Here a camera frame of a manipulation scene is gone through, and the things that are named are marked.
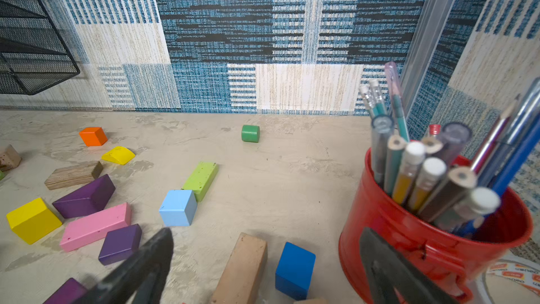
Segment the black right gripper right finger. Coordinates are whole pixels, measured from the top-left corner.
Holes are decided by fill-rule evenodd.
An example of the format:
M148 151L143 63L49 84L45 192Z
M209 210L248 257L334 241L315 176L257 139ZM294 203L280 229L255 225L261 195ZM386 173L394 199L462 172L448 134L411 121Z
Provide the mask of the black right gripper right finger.
M363 230L359 254L374 303L457 303L371 228Z

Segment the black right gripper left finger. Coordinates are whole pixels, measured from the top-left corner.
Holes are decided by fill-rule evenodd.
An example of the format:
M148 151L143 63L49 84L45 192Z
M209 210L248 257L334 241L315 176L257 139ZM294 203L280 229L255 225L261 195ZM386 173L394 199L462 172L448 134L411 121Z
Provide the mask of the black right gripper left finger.
M173 256L170 228L162 228L76 303L159 303Z

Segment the purple square block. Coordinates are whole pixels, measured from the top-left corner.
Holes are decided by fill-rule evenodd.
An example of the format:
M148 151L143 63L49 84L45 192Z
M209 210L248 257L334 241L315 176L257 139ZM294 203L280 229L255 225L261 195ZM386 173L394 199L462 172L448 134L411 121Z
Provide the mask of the purple square block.
M138 251L141 235L139 224L108 232L98 256L99 262L102 265L111 265L128 259Z

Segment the purple flat rectangular block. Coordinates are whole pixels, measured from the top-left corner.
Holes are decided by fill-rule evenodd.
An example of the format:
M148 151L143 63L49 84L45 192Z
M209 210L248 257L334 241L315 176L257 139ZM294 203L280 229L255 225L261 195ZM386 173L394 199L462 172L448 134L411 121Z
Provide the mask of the purple flat rectangular block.
M71 304L87 293L87 288L74 278L63 283L44 304Z

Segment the red pencil bucket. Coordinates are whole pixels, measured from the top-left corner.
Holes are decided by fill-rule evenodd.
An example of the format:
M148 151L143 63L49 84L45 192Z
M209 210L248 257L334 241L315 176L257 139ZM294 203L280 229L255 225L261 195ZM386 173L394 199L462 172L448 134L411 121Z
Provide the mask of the red pencil bucket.
M507 189L502 205L472 239L444 232L396 204L375 182L371 154L366 153L359 188L340 235L340 264L349 283L372 303L359 253L359 240L371 228L423 274L460 303L476 296L469 284L510 249L527 242L533 231L530 211L519 195Z

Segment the pink rectangular block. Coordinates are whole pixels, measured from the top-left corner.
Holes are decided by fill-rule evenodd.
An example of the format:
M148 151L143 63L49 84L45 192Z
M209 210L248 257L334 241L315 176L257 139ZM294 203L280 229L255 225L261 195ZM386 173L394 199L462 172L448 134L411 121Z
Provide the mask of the pink rectangular block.
M108 232L131 225L132 209L128 203L87 215L70 222L60 241L65 252L74 251L100 239Z

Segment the light blue cube block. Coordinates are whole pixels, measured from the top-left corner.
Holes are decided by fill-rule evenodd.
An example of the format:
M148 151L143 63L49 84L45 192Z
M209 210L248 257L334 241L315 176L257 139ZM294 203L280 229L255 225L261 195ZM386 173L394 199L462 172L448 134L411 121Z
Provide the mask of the light blue cube block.
M197 209L197 201L192 190L168 191L159 213L166 227L191 226Z

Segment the dark blue cube block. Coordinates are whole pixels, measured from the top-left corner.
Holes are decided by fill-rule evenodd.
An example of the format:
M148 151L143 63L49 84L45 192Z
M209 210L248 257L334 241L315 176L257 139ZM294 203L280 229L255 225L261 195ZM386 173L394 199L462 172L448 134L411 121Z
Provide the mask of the dark blue cube block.
M275 287L296 301L307 300L316 255L286 242L275 272Z

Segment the purple triangular prism block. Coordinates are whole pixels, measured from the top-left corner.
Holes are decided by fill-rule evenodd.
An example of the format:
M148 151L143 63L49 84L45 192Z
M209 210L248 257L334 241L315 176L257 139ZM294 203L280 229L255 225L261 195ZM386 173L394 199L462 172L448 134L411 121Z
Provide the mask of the purple triangular prism block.
M102 211L115 191L115 185L104 175L53 202L65 219L79 218Z

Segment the natural wood tall block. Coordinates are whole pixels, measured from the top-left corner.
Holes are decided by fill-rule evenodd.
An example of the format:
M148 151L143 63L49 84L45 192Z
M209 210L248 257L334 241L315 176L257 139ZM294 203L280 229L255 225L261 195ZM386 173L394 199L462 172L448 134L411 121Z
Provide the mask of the natural wood tall block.
M264 239L241 233L210 303L255 303L267 262Z

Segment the lime green rectangular block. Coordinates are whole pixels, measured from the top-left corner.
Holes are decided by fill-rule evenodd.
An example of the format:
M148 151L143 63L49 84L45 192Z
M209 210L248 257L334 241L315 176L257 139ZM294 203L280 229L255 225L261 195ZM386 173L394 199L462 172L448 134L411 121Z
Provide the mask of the lime green rectangular block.
M205 198L218 170L219 166L217 163L198 163L195 170L184 183L182 189L193 191L196 201L198 203L201 202Z

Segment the yellow cube block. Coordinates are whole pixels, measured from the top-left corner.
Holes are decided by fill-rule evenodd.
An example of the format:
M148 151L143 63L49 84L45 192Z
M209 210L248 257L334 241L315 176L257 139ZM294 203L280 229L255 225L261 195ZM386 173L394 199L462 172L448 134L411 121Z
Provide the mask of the yellow cube block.
M6 219L11 230L29 245L62 225L61 220L42 198L36 198L9 212Z

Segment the tape roll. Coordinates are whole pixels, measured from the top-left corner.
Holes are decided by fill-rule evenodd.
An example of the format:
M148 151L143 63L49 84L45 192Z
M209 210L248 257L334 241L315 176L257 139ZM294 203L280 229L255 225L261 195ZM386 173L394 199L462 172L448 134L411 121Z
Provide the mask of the tape roll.
M472 303L539 303L539 264L507 254L472 285Z

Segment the yellow half-round block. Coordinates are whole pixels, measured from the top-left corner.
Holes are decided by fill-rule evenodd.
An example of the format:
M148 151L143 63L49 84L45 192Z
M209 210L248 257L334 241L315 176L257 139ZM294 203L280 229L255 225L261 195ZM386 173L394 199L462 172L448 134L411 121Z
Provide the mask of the yellow half-round block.
M123 146L117 146L101 156L102 160L124 166L135 158L135 154Z

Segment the dark wood grain block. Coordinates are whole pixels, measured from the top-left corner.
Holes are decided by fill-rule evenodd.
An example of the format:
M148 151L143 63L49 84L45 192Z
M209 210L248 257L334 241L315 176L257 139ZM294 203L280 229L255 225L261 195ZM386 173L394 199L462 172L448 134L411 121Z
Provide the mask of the dark wood grain block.
M103 171L99 161L57 168L44 182L49 190L88 184L96 180Z

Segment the orange cube block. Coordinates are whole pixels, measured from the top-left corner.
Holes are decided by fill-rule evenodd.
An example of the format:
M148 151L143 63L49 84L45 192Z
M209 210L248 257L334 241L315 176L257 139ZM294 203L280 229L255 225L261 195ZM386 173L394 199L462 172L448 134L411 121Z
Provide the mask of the orange cube block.
M85 128L79 133L86 146L103 146L108 138L100 127Z

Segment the small natural wood block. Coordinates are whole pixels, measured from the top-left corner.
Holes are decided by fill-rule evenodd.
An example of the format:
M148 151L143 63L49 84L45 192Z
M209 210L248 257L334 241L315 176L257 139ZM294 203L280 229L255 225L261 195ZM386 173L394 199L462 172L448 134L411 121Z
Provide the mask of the small natural wood block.
M21 164L22 158L11 145L1 150L0 169L2 172L17 168Z

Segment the green cylinder block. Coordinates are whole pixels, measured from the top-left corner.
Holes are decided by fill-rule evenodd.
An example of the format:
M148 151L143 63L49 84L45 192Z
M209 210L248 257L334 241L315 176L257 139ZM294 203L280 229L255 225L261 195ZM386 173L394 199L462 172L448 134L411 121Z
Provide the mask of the green cylinder block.
M257 125L243 125L241 139L243 142L258 143L260 141L260 127Z

